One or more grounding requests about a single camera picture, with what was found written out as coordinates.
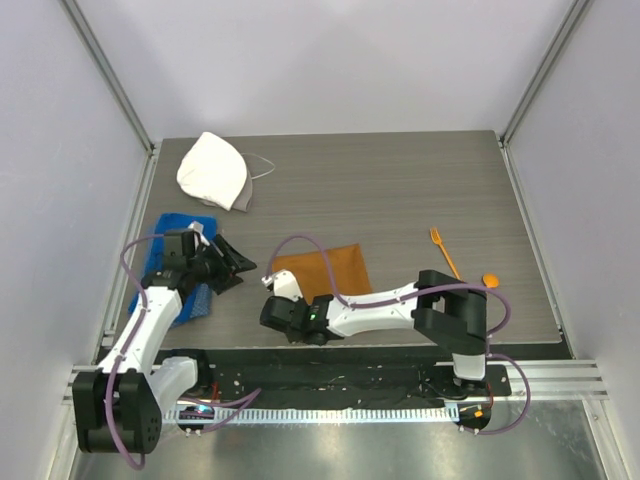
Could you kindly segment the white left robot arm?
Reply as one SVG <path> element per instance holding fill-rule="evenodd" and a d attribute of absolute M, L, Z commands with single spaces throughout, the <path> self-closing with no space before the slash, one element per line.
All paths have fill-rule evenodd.
<path fill-rule="evenodd" d="M 160 265 L 131 279 L 138 300 L 120 337 L 97 366 L 72 383 L 76 435 L 85 453 L 119 453 L 127 461 L 145 456 L 158 444 L 163 416 L 183 395 L 200 399 L 211 391 L 214 374 L 203 351 L 182 349 L 159 367 L 154 362 L 199 287 L 223 293 L 257 267 L 222 235 L 207 239 L 197 222 L 157 238 Z"/>

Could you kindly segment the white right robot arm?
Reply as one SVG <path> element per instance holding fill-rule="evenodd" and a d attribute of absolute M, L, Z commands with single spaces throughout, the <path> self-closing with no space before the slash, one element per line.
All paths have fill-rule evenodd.
<path fill-rule="evenodd" d="M 260 324 L 283 333 L 290 343 L 322 346 L 367 332 L 412 330 L 434 342 L 453 361 L 457 391 L 472 395 L 488 381 L 487 294 L 484 285 L 463 283 L 424 270 L 413 283 L 385 292 L 308 302 L 294 274 L 281 270 L 262 278 L 270 292 Z"/>

